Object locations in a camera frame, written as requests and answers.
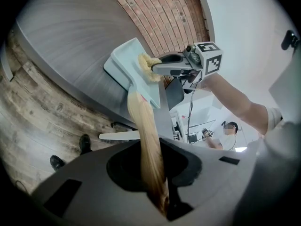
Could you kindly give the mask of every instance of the white wall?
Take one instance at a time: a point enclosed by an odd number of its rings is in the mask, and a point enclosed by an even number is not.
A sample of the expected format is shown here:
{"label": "white wall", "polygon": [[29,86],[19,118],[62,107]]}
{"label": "white wall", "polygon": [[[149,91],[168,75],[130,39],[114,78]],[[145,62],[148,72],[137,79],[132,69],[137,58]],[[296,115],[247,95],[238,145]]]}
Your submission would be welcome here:
{"label": "white wall", "polygon": [[268,92],[288,65],[292,49],[280,48],[294,26],[276,0],[201,0],[210,39],[224,51],[222,75],[253,101],[276,106]]}
{"label": "white wall", "polygon": [[[193,97],[193,109],[192,109],[191,114],[195,115],[195,114],[201,112],[202,110],[204,110],[205,108],[211,107],[213,98],[214,98],[214,96],[212,95],[212,93],[210,94],[210,96],[206,96],[201,99],[196,99],[195,97]],[[182,116],[182,115],[188,116],[189,115],[189,105],[190,105],[190,100],[189,100],[189,102],[187,102],[185,104],[177,105],[175,107],[175,109],[178,111],[180,116]]]}

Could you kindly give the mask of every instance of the brick wall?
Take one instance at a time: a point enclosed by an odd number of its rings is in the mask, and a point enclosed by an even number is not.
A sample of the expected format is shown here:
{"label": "brick wall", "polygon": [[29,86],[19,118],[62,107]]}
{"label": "brick wall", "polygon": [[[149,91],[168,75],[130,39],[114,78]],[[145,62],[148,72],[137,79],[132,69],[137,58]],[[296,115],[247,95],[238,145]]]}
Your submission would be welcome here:
{"label": "brick wall", "polygon": [[199,0],[117,0],[154,56],[209,41]]}

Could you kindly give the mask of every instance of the wooden floor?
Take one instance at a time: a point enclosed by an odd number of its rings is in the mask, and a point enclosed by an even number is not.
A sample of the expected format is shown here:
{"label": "wooden floor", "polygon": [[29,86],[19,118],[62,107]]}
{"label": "wooden floor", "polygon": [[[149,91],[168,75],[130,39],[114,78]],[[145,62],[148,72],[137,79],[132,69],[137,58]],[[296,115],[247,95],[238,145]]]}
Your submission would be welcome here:
{"label": "wooden floor", "polygon": [[92,150],[113,145],[99,133],[111,128],[105,115],[91,111],[66,94],[35,66],[18,45],[13,32],[6,48],[14,78],[0,71],[0,156],[12,181],[21,181],[30,193],[54,173],[49,158],[66,162],[79,156],[79,138],[89,134]]}

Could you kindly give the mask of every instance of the headphones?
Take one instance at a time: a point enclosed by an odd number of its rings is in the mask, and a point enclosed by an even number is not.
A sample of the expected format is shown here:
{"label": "headphones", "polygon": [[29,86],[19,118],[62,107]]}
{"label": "headphones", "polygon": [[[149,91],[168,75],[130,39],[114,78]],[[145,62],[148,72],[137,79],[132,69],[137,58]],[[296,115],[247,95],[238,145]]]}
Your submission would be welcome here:
{"label": "headphones", "polygon": [[237,135],[237,132],[238,132],[238,125],[235,123],[235,122],[233,122],[233,121],[224,121],[222,124],[221,124],[221,126],[223,126],[225,129],[227,129],[227,126],[228,125],[231,125],[231,126],[234,126],[235,127],[235,142],[234,142],[234,145],[233,145],[233,147],[235,146],[235,144],[236,144],[236,135]]}
{"label": "headphones", "polygon": [[221,124],[221,126],[223,126],[225,129],[227,129],[227,126],[228,125],[231,125],[231,126],[234,126],[235,127],[235,135],[237,134],[237,132],[238,132],[238,125],[235,123],[235,122],[233,122],[233,121],[224,121],[222,124]]}

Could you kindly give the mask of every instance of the man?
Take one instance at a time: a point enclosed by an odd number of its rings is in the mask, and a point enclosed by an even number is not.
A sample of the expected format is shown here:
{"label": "man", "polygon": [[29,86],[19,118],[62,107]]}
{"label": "man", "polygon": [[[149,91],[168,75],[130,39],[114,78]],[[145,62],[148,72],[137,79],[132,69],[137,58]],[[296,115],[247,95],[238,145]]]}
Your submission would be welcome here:
{"label": "man", "polygon": [[217,73],[205,78],[203,83],[229,111],[262,135],[275,128],[282,120],[279,109],[266,108],[250,101],[244,93]]}
{"label": "man", "polygon": [[231,121],[223,125],[224,135],[219,139],[219,143],[216,143],[211,139],[208,134],[208,130],[204,131],[203,135],[206,138],[206,142],[209,147],[219,150],[233,151],[235,150],[237,131],[238,125]]}

